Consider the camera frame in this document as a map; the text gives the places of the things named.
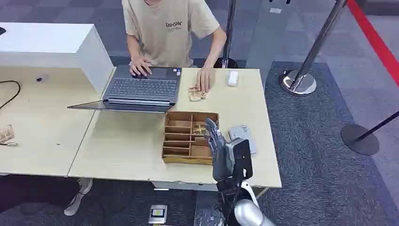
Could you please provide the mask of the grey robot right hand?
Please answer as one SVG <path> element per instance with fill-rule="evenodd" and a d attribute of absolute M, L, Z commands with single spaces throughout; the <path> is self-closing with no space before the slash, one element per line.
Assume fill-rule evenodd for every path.
<path fill-rule="evenodd" d="M 233 174 L 234 157 L 231 157 L 226 140 L 216 123 L 206 118 L 205 127 L 209 133 L 206 139 L 212 154 L 213 178 L 219 182 Z"/>

